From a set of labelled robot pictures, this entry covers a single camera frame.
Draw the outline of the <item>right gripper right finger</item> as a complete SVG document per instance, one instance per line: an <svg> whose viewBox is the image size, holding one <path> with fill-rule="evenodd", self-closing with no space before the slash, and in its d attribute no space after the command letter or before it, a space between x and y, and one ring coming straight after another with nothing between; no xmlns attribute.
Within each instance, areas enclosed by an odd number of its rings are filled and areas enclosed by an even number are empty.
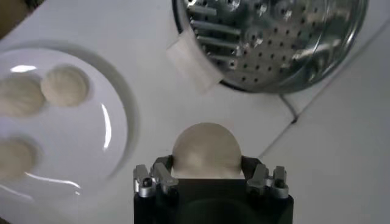
<svg viewBox="0 0 390 224"><path fill-rule="evenodd" d="M249 192L255 191L260 196L270 195L276 199L289 197L287 173L283 166L277 166L270 175L269 169L258 158L242 156L241 170Z"/></svg>

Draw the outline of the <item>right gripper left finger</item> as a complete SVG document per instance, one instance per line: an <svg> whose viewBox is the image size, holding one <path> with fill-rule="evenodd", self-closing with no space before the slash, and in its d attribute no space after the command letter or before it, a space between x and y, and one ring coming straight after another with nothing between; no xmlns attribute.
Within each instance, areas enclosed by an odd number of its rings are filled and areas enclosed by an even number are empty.
<svg viewBox="0 0 390 224"><path fill-rule="evenodd" d="M178 194L179 180L171 175L173 156L158 157L150 170L144 164L136 165L133 170L133 189L141 198L154 197L157 190L164 195L175 197Z"/></svg>

